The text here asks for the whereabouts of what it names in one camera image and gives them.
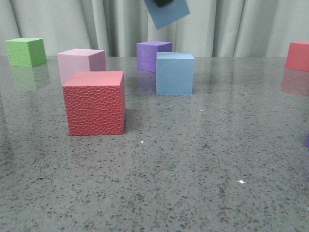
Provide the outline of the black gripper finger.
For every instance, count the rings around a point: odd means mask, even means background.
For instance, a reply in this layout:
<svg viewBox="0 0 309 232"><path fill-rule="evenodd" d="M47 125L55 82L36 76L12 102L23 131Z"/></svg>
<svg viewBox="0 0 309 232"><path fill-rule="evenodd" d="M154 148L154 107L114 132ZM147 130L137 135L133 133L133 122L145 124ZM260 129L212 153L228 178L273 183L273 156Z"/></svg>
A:
<svg viewBox="0 0 309 232"><path fill-rule="evenodd" d="M155 4L158 7L164 7L173 2L173 0L154 0Z"/></svg>

